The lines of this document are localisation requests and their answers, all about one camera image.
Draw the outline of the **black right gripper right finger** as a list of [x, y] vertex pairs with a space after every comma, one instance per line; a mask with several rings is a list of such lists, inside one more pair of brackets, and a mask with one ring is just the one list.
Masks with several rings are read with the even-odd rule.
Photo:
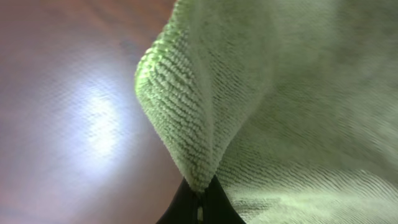
[[226, 196], [217, 176], [200, 194], [203, 224], [246, 224]]

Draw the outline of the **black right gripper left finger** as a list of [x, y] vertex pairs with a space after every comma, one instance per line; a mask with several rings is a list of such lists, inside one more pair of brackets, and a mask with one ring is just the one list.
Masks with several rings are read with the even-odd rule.
[[198, 197], [185, 179], [156, 224], [198, 224]]

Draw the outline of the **light green cloth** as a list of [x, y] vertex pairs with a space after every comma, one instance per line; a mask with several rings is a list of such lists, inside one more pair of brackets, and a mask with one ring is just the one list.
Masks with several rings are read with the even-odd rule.
[[397, 1], [177, 1], [136, 95], [247, 223], [397, 223]]

